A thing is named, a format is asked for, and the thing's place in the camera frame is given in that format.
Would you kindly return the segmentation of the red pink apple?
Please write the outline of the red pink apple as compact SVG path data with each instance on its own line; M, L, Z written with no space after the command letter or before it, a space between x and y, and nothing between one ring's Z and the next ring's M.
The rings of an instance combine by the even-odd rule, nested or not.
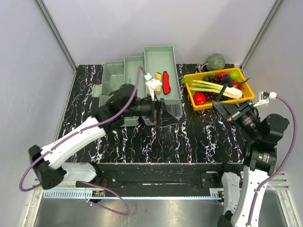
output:
M217 76L220 80L225 80L225 79L230 78L229 74L225 71L220 72Z

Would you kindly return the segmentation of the yellow utility knife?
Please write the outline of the yellow utility knife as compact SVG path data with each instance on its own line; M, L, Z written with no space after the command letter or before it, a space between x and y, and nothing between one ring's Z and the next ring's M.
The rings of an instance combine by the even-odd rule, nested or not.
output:
M157 87L157 89L156 89L156 91L157 92L160 92L161 91L161 86L162 86L162 74L161 73L159 73L159 72L156 72L155 73L155 76L156 76L156 78L157 78L157 80L158 80L158 87Z

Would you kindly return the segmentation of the dark purple grapes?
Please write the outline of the dark purple grapes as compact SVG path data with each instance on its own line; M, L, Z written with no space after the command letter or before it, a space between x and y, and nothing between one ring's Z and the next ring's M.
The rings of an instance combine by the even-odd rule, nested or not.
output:
M209 75L207 78L207 82L215 83L219 85L224 85L224 79L222 75Z

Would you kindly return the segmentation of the red utility knife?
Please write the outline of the red utility knife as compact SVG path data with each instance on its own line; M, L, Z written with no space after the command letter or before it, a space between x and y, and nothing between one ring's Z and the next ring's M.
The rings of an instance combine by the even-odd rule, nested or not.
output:
M171 87L169 84L169 74L167 71L164 71L162 74L162 90L165 95L168 95L171 92Z

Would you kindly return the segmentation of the yellow plastic bin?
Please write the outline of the yellow plastic bin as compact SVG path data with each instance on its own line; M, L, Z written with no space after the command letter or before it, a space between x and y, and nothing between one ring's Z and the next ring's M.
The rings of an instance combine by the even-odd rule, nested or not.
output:
M241 74L241 79L238 79L238 81L244 82L243 87L245 88L245 91L242 93L239 89L234 88L234 87L226 88L226 90L223 93L223 96L220 98L220 101L222 101L224 103L237 103L237 102L245 101L247 99L253 99L255 97L255 95L248 84L248 79L244 77L243 73L241 72L241 70L239 68L229 68L229 69L223 69L223 70L201 72L201 73L196 73L196 74L187 74L183 78L188 78L190 80L207 81L207 78L209 75L218 75L220 72L223 72L223 71L225 71L229 74L229 72L232 70L238 70L239 73ZM197 92L189 90L189 87L186 84L185 84L185 87L188 91L191 105L195 111L211 108L213 105L213 102L215 101L215 99L218 96L218 93L197 91L197 92L203 93L206 96L207 101L204 105L195 105L194 100L193 100L193 95Z

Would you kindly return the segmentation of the green celery stalk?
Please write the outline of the green celery stalk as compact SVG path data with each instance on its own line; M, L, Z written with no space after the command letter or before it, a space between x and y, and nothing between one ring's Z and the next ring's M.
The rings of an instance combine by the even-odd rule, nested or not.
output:
M183 78L182 83L188 85L189 90L191 91L201 91L201 92L212 92L220 93L223 89L223 85L203 81L203 80L190 80L188 78Z

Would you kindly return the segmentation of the aluminium frame rail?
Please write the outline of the aluminium frame rail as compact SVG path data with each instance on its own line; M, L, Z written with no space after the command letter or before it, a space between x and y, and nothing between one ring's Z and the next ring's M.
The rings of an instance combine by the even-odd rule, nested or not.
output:
M47 186L43 188L45 190L50 190L50 189L59 189L59 188L75 188L76 187L76 180L75 176L72 174L68 174L66 178L63 179L63 181L59 184L56 184L55 186ZM288 188L288 184L286 181L286 176L284 171L279 172L273 179L271 179L268 182L268 185L272 187L286 187Z

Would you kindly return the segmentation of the red cherries bunch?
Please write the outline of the red cherries bunch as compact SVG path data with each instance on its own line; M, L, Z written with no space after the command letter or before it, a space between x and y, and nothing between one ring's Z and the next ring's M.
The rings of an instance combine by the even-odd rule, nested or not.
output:
M245 91L245 88L243 87L244 82L238 81L236 79L233 79L233 87L239 89L242 93Z

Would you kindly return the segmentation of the marbled black mat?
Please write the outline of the marbled black mat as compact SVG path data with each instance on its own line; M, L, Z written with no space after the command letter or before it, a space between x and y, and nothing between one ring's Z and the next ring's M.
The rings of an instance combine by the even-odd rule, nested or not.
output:
M66 160L72 163L238 163L243 161L244 130L227 123L217 112L194 111L182 78L198 73L196 65L177 64L183 114L170 127L147 126L142 118L136 127L120 127L99 138ZM93 83L101 82L104 66L80 66L68 98L59 137L80 125L98 101L91 97Z

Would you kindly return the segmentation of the black handled hammer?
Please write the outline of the black handled hammer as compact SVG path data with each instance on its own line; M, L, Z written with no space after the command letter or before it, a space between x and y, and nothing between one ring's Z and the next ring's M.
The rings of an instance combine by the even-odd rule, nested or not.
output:
M228 74L223 75L224 85L223 88L220 90L220 93L218 94L217 98L215 99L215 102L219 102L220 98L223 96L224 91L227 87L232 88L233 87L233 81L232 78ZM209 119L209 116L211 115L212 111L214 110L214 106L212 106L207 113L206 117L204 118L203 122L206 122Z

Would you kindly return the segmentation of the green apple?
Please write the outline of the green apple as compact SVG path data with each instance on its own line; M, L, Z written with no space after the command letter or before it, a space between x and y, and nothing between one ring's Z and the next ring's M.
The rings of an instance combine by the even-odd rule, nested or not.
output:
M239 73L238 70L232 70L232 71L230 71L229 75L230 75L230 77L232 79L236 79L236 80L241 79L241 74Z

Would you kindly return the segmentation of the green netted melon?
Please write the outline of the green netted melon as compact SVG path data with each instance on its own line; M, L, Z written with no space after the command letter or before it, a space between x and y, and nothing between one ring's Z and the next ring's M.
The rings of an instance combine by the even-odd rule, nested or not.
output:
M212 54L207 58L206 68L208 71L222 70L225 67L225 58L218 54Z

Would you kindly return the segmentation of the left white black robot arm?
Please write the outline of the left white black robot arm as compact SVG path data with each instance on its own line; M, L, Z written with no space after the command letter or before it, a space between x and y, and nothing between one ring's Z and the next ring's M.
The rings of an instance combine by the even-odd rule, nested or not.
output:
M87 182L93 187L101 185L102 171L95 163L66 164L66 160L91 142L102 138L122 126L125 118L149 116L156 126L166 127L178 123L167 109L164 99L138 98L135 86L123 84L110 93L110 99L80 126L57 141L29 150L33 170L43 189L61 183Z

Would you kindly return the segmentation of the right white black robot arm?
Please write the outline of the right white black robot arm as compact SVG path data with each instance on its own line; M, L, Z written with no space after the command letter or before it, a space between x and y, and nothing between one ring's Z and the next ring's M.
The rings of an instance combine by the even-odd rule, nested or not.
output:
M249 100L238 104L214 102L213 107L227 122L239 125L248 140L243 149L243 172L232 170L216 174L216 183L223 187L224 209L219 227L257 227L269 182L277 161L277 143L282 139L289 120L276 114L260 120L258 110Z

